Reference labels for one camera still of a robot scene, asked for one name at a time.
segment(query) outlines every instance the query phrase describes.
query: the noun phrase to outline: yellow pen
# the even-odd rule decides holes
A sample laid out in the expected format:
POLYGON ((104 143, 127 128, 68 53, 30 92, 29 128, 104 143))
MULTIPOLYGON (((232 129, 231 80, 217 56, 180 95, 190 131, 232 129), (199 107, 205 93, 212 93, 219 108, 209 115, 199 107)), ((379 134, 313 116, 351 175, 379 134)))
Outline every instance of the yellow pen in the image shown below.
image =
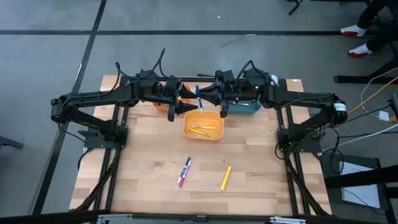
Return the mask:
POLYGON ((195 125, 192 125, 191 128, 207 129, 207 130, 217 130, 216 127, 211 127, 211 126, 195 126, 195 125))
POLYGON ((214 138, 214 136, 212 136, 211 134, 207 134, 207 133, 204 133, 204 132, 202 132, 202 131, 198 131, 198 130, 196 130, 196 129, 193 129, 193 128, 191 128, 191 129, 189 129, 191 132, 194 132, 194 133, 197 133, 197 134, 201 134, 201 135, 204 135, 204 136, 206 136, 206 137, 209 137, 209 138, 214 138))
POLYGON ((228 181, 228 177, 229 177, 229 174, 231 173, 231 169, 232 169, 232 167, 228 166, 228 169, 226 170, 225 177, 224 177, 224 180, 223 180, 223 184, 221 184, 220 190, 224 190, 225 189, 225 185, 226 185, 226 183, 228 181))

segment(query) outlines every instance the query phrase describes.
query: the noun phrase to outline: wooden table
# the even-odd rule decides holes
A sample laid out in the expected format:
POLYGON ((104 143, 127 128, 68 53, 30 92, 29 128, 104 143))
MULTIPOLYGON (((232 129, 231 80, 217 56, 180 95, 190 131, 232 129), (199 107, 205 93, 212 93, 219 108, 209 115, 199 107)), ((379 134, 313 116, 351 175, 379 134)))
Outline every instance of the wooden table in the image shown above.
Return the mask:
MULTIPOLYGON (((116 76, 103 78, 101 91, 109 90, 116 76)), ((194 87, 196 83, 186 82, 194 87)), ((201 87, 210 83, 197 83, 201 87)), ((288 89, 303 91, 300 80, 287 80, 288 89)), ((207 111, 219 107, 203 101, 207 111)), ((111 119, 114 106, 98 106, 94 116, 111 119)), ((292 107, 294 121, 309 118, 308 109, 292 107)), ((255 115, 229 114, 224 136, 218 141, 189 139, 182 133, 183 117, 167 121, 167 113, 152 103, 130 108, 129 136, 122 150, 114 189, 112 212, 181 213, 207 215, 291 215, 285 165, 275 157, 277 114, 261 108, 255 115), (187 157, 192 158, 182 188, 177 179, 187 157), (232 166, 225 191, 220 185, 232 166)), ((70 208, 79 206, 97 184, 104 149, 94 149, 82 160, 70 208)), ((301 153, 305 183, 324 210, 331 212, 320 163, 301 153)), ((108 187, 103 191, 100 208, 108 187)), ((296 186, 299 211, 300 191, 296 186)))

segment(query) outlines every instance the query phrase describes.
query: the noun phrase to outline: person's leg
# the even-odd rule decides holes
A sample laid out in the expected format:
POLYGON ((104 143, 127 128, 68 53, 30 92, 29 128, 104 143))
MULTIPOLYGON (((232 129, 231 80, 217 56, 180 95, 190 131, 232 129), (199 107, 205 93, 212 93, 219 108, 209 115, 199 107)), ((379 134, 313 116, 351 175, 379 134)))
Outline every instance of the person's leg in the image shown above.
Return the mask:
POLYGON ((361 58, 371 54, 372 52, 380 50, 382 47, 387 45, 389 42, 398 38, 398 30, 390 30, 385 34, 379 35, 367 43, 350 50, 348 55, 354 58, 361 58))
POLYGON ((367 29, 372 25, 372 20, 377 13, 386 5, 387 0, 373 0, 362 12, 356 25, 340 29, 340 33, 345 36, 362 37, 367 29))

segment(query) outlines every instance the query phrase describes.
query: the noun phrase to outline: shoe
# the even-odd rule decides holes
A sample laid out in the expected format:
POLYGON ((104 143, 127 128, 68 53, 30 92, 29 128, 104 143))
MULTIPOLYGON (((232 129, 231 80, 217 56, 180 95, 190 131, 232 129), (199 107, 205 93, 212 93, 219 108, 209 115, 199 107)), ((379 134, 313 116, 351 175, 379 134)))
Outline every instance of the shoe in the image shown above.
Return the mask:
POLYGON ((371 54, 372 51, 368 49, 366 44, 363 44, 353 50, 348 51, 348 55, 353 58, 361 58, 371 54))
POLYGON ((340 29, 340 34, 348 37, 363 37, 367 29, 359 28, 357 25, 349 26, 340 29))

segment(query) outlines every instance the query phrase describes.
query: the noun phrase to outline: black pants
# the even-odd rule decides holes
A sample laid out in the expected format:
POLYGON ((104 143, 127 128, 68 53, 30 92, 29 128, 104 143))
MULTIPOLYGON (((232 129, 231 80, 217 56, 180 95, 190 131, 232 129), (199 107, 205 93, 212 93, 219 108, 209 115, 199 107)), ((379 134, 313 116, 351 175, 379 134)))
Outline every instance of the black pants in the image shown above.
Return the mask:
MULTIPOLYGON (((372 20, 377 13, 387 4, 387 0, 373 0, 370 5, 363 11, 357 26, 367 29, 372 25, 372 20)), ((377 51, 398 37, 397 30, 391 29, 385 34, 381 34, 366 43, 366 47, 371 51, 377 51)))

